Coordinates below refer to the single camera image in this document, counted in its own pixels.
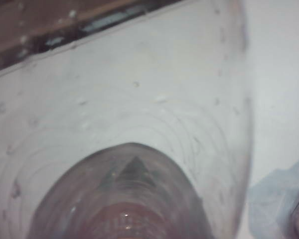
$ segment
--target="white tabletop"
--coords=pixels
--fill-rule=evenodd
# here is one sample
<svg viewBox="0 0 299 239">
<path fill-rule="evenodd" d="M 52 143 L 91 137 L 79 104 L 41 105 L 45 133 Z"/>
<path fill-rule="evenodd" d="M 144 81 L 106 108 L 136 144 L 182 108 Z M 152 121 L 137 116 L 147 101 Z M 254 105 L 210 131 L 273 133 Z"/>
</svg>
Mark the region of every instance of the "white tabletop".
<svg viewBox="0 0 299 239">
<path fill-rule="evenodd" d="M 245 7 L 255 82 L 252 191 L 273 171 L 288 172 L 299 162 L 299 0 L 246 0 Z M 249 194 L 239 239 L 257 238 L 249 229 L 252 199 Z M 272 239 L 284 238 L 278 234 Z"/>
</svg>

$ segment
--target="brown liquid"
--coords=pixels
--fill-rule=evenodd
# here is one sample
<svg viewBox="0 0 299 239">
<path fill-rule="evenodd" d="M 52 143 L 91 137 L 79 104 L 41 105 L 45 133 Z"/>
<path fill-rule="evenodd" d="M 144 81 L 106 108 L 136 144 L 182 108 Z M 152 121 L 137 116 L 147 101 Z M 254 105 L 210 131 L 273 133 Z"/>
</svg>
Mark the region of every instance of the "brown liquid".
<svg viewBox="0 0 299 239">
<path fill-rule="evenodd" d="M 136 143 L 73 166 L 34 215 L 27 239 L 211 239 L 192 185 L 161 152 Z"/>
</svg>

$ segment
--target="water droplet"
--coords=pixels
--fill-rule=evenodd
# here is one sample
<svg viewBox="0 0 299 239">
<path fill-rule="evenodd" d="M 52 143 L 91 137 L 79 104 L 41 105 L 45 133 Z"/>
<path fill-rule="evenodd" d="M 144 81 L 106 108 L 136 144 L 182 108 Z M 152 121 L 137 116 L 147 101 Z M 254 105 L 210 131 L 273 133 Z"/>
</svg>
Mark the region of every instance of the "water droplet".
<svg viewBox="0 0 299 239">
<path fill-rule="evenodd" d="M 19 21 L 19 27 L 23 27 L 25 25 L 25 22 L 24 21 Z"/>
<path fill-rule="evenodd" d="M 28 125 L 31 127 L 31 128 L 35 128 L 39 125 L 39 119 L 37 117 L 31 117 L 29 120 L 28 120 Z"/>
<path fill-rule="evenodd" d="M 155 98 L 155 103 L 163 104 L 166 102 L 167 102 L 167 96 L 165 96 L 165 95 L 159 95 L 159 96 L 156 96 L 156 98 Z"/>
<path fill-rule="evenodd" d="M 18 9 L 19 9 L 19 11 L 23 11 L 24 10 L 24 3 L 19 2 L 18 3 Z"/>
<path fill-rule="evenodd" d="M 217 74 L 218 74 L 219 77 L 222 77 L 223 76 L 223 71 L 221 69 L 218 69 Z"/>
<path fill-rule="evenodd" d="M 25 44 L 26 43 L 26 41 L 28 40 L 28 37 L 27 36 L 22 36 L 22 37 L 20 37 L 20 43 L 23 45 L 23 44 Z"/>
<path fill-rule="evenodd" d="M 75 18 L 75 17 L 76 17 L 76 10 L 71 10 L 71 11 L 69 12 L 69 17 L 70 17 L 70 18 Z"/>
<path fill-rule="evenodd" d="M 134 85 L 135 87 L 139 87 L 139 86 L 140 86 L 140 83 L 137 82 L 137 81 L 134 81 L 134 82 L 133 82 L 133 85 Z"/>
<path fill-rule="evenodd" d="M 226 35 L 224 28 L 220 28 L 220 42 L 225 43 L 226 42 Z"/>
<path fill-rule="evenodd" d="M 214 105 L 218 106 L 220 104 L 219 98 L 215 98 Z"/>
<path fill-rule="evenodd" d="M 20 185 L 18 184 L 17 181 L 15 181 L 13 184 L 13 187 L 12 187 L 11 196 L 12 196 L 12 198 L 17 198 L 20 195 L 21 195 Z"/>
<path fill-rule="evenodd" d="M 0 102 L 0 114 L 4 114 L 6 112 L 6 106 L 4 102 Z"/>
<path fill-rule="evenodd" d="M 6 220 L 6 210 L 2 211 L 2 219 L 5 221 Z"/>
<path fill-rule="evenodd" d="M 11 145 L 8 145 L 6 148 L 6 154 L 12 155 L 13 154 L 13 147 Z"/>
<path fill-rule="evenodd" d="M 220 203 L 224 204 L 225 202 L 224 202 L 224 196 L 223 196 L 222 192 L 219 193 L 218 197 L 219 197 Z"/>
<path fill-rule="evenodd" d="M 233 112 L 235 113 L 235 115 L 240 115 L 239 110 L 236 107 L 233 107 Z"/>
<path fill-rule="evenodd" d="M 22 57 L 26 56 L 26 54 L 28 54 L 28 50 L 27 50 L 27 49 L 22 49 L 22 50 L 17 54 L 17 57 L 18 57 L 18 58 L 22 58 Z"/>
</svg>

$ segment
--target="white background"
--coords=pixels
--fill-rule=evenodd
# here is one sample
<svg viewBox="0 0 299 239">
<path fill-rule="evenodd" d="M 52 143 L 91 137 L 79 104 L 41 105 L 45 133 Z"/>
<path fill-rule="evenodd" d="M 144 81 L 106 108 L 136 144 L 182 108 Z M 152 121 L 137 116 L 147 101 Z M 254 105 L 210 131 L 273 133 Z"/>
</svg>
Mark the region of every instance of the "white background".
<svg viewBox="0 0 299 239">
<path fill-rule="evenodd" d="M 299 161 L 299 0 L 246 0 L 255 89 L 251 186 Z M 248 208 L 238 239 L 252 239 Z"/>
</svg>

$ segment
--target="clear plastic bottle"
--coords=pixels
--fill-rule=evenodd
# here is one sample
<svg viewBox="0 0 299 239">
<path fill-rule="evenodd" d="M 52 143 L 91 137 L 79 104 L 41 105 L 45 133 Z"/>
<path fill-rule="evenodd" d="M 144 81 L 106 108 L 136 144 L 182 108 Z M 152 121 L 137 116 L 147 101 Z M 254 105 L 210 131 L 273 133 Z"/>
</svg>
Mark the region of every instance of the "clear plastic bottle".
<svg viewBox="0 0 299 239">
<path fill-rule="evenodd" d="M 115 0 L 89 21 L 82 2 L 31 32 L 49 18 L 8 5 L 23 35 L 0 45 L 21 44 L 0 52 L 0 239 L 233 239 L 252 137 L 240 1 Z"/>
</svg>

